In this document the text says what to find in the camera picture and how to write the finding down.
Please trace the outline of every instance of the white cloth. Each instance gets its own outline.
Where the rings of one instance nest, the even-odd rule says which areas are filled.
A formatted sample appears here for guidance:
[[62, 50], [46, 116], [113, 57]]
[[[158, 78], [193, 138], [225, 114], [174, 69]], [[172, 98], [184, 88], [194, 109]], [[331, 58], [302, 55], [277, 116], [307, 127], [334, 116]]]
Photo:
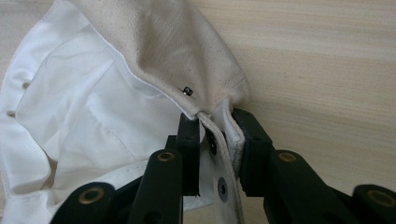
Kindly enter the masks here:
[[[196, 8], [153, 2], [58, 0], [24, 38], [0, 93], [3, 223], [48, 223], [81, 185], [117, 189], [138, 178], [149, 155], [177, 133], [181, 112], [212, 131], [219, 151], [202, 148], [202, 197], [186, 198], [185, 209], [215, 201], [219, 222], [243, 222], [234, 171], [244, 138], [230, 111], [247, 100], [248, 83]], [[133, 13], [103, 21], [122, 15], [111, 4]], [[156, 25], [161, 13], [166, 29]], [[220, 177], [226, 203], [213, 190]]]

